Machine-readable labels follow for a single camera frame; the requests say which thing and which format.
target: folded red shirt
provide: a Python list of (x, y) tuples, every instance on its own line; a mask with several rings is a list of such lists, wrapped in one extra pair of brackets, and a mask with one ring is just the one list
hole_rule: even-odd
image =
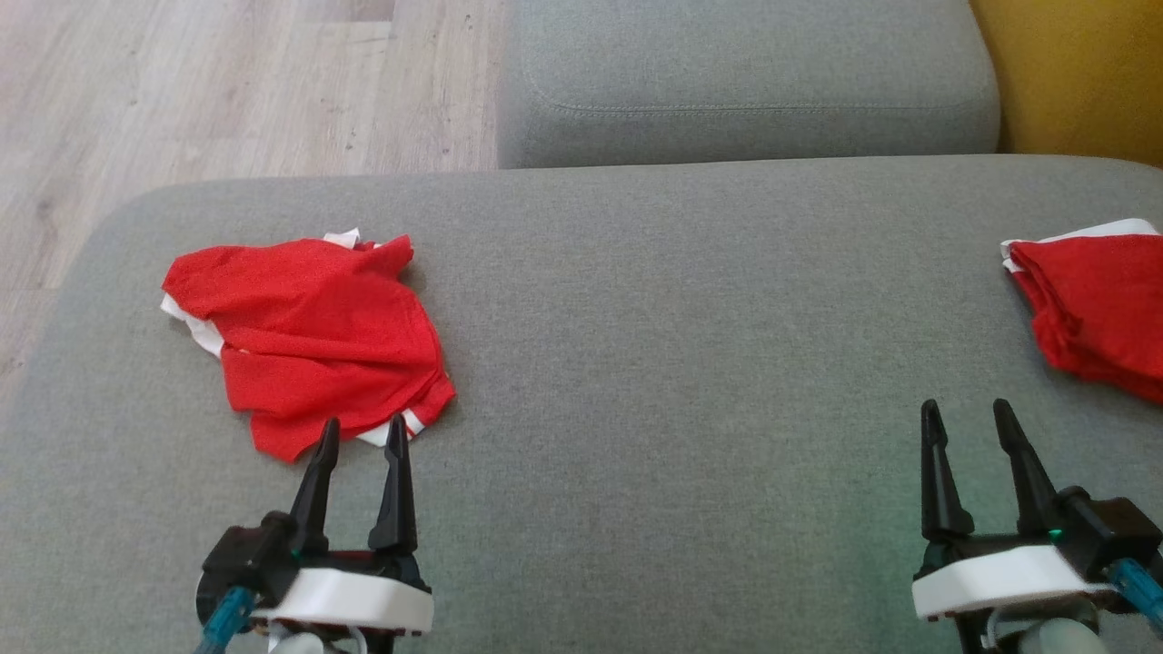
[(411, 240), (357, 236), (208, 248), (178, 257), (162, 285), (163, 310), (220, 350), (227, 399), (251, 412), (255, 447), (284, 461), (329, 417), (343, 438), (384, 445), (393, 414), (415, 434), (456, 394), (435, 328), (398, 279)]
[(1051, 365), (1163, 403), (1163, 236), (1126, 220), (1003, 249)]

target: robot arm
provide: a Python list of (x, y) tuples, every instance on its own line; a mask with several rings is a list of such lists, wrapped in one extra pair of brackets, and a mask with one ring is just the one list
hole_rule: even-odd
[[(235, 633), (255, 630), (278, 654), (335, 652), (340, 640), (354, 640), (359, 654), (391, 654), (397, 638), (431, 630), (431, 589), (413, 555), (416, 521), (404, 418), (390, 425), (387, 481), (366, 550), (333, 552), (323, 534), (338, 446), (340, 422), (333, 418), (291, 512), (271, 511), (258, 527), (230, 527), (202, 563), (198, 617), (206, 641), (221, 645), (217, 651)], [(249, 613), (244, 620), (242, 613)], [(223, 623), (222, 616), (231, 619)]]
[(1129, 499), (1057, 492), (1009, 404), (997, 400), (993, 415), (1018, 495), (1016, 533), (973, 535), (936, 401), (921, 407), (921, 535), (929, 545), (913, 577), (918, 617), (951, 618), (964, 654), (1105, 652), (1101, 610), (1141, 611), (1163, 624), (1158, 527)]

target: yellow wall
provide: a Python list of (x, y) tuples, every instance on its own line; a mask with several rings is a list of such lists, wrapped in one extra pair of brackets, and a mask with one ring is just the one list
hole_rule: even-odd
[(1001, 91), (1001, 151), (1163, 166), (1163, 0), (970, 0)]

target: wooden floor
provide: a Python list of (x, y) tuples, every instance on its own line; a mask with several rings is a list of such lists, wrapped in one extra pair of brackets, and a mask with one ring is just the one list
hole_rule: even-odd
[(134, 196), (494, 168), (504, 13), (505, 0), (0, 0), (0, 415), (78, 249)]

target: gray fabric upholstery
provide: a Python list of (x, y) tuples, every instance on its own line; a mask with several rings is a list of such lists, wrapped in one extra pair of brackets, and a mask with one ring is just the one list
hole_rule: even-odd
[(964, 0), (519, 0), (501, 168), (990, 152)]
[[(461, 392), (412, 450), (437, 616), (401, 652), (954, 652), (909, 596), (921, 401), (982, 531), (1015, 514), (994, 397), (1059, 485), (1163, 517), (1163, 412), (1049, 370), (998, 253), (1161, 214), (1157, 170), (1016, 156), (151, 193), (87, 244), (0, 439), (2, 642), (193, 647), (202, 556), (288, 507), (301, 468), (251, 449), (158, 284), (198, 248), (359, 226), (414, 239)], [(383, 477), (343, 446), (333, 546), (363, 545)]]

